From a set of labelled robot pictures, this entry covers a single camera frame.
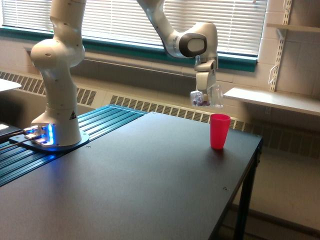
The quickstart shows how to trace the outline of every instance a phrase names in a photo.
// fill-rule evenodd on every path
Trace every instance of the cable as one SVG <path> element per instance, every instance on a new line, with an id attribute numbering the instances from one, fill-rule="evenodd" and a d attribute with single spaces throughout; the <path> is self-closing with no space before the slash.
<path id="1" fill-rule="evenodd" d="M 13 132 L 13 133 L 10 133 L 10 134 L 3 135 L 3 136 L 0 137 L 0 142 L 2 142 L 3 140 L 7 140 L 7 139 L 9 139 L 11 137 L 20 135 L 20 134 L 24 134 L 24 131 L 18 131 L 18 132 Z"/>
<path id="2" fill-rule="evenodd" d="M 23 144 L 23 143 L 28 142 L 28 141 L 31 141 L 31 140 L 40 139 L 40 138 L 42 138 L 42 137 L 43 137 L 42 135 L 40 135 L 40 136 L 34 136 L 34 137 L 32 137 L 32 138 L 29 138 L 29 139 L 26 139 L 26 140 L 23 140 L 23 141 L 14 143 L 14 144 L 12 144 L 12 145 L 10 145 L 10 146 L 6 146 L 6 147 L 4 147 L 4 148 L 1 148 L 1 149 L 0 149 L 0 152 L 3 151 L 3 150 L 7 150 L 7 149 L 10 149 L 10 148 L 13 148 L 13 147 L 15 147 L 15 146 L 19 146 L 20 144 Z"/>

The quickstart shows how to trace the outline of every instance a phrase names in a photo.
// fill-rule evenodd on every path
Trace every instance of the blue led light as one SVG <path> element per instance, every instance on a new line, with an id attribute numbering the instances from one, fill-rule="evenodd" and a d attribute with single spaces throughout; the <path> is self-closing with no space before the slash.
<path id="1" fill-rule="evenodd" d="M 54 133 L 51 124 L 48 124 L 48 135 L 49 135 L 49 143 L 54 144 Z"/>

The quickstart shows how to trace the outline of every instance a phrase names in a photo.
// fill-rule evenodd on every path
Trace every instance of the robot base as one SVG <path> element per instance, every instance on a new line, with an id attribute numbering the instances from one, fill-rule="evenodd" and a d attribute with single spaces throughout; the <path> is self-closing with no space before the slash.
<path id="1" fill-rule="evenodd" d="M 32 141 L 26 141 L 25 135 L 17 135 L 9 138 L 9 142 L 12 144 L 15 143 L 21 143 L 22 147 L 25 147 L 27 149 L 32 149 L 35 151 L 40 151 L 40 152 L 47 152 L 47 153 L 63 153 L 63 152 L 71 152 L 72 150 L 75 150 L 77 148 L 80 148 L 81 146 L 85 145 L 86 143 L 89 142 L 89 134 L 85 133 L 84 131 L 80 131 L 81 134 L 81 141 L 70 146 L 55 146 L 55 147 L 43 147 L 39 144 L 36 144 Z"/>

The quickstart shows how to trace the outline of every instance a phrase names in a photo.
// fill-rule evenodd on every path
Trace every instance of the red plastic cup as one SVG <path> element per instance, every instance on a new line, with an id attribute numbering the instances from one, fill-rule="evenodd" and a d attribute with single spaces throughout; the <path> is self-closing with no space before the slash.
<path id="1" fill-rule="evenodd" d="M 210 145 L 213 149 L 224 148 L 231 118 L 224 114 L 210 116 Z"/>

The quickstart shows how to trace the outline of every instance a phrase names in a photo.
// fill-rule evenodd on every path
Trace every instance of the window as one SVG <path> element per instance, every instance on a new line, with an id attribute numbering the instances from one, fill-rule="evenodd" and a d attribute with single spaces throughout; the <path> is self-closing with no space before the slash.
<path id="1" fill-rule="evenodd" d="M 267 0 L 166 0 L 164 11 L 180 32 L 196 22 L 215 23 L 218 51 L 257 56 Z M 3 25 L 52 31 L 51 0 L 2 0 Z M 82 35 L 104 40 L 162 46 L 135 0 L 87 0 Z"/>

